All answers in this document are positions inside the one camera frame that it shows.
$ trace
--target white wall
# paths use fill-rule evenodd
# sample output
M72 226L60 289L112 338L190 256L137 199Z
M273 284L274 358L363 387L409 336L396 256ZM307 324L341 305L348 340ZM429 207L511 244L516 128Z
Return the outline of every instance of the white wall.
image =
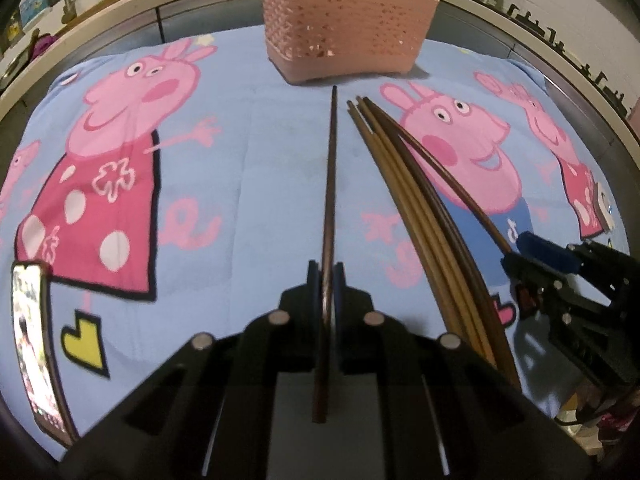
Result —
M640 97L640 22L625 0L504 0L520 13L530 10L540 25L557 31L556 41L582 63L591 74L602 70L612 90L624 92L623 103L632 108Z

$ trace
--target cartoon hand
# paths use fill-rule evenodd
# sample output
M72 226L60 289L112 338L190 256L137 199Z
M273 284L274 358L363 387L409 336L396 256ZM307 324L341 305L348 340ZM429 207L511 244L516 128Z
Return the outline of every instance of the cartoon hand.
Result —
M214 126L215 122L216 118L213 116L201 120L191 131L191 139L197 140L206 148L210 148L213 145L213 136L222 131L219 127Z

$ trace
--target pink plastic basket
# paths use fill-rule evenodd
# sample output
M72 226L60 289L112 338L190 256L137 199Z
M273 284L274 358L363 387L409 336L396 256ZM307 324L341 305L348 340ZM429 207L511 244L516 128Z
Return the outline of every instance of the pink plastic basket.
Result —
M264 0L269 59L289 83L406 73L439 0Z

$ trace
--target smartphone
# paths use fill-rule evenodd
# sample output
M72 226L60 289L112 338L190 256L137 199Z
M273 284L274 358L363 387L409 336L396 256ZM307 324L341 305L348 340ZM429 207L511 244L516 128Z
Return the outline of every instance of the smartphone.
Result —
M22 382L36 424L60 444L78 439L52 350L48 269L44 262L12 266L12 316Z

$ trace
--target silver screw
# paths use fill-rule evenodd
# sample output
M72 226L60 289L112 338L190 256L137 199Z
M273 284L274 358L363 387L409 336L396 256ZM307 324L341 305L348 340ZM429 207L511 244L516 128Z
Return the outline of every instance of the silver screw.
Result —
M191 339L191 346L196 350L206 350L213 345L213 336L207 332L200 332Z
M440 344L447 350L456 350L460 348L462 340L455 334L446 333L440 336Z
M369 326L380 326L385 322L385 315L380 314L375 310L372 312L367 312L364 315L364 322Z
M285 310L278 309L269 314L269 323L272 325L286 325L289 319L291 319L291 316Z

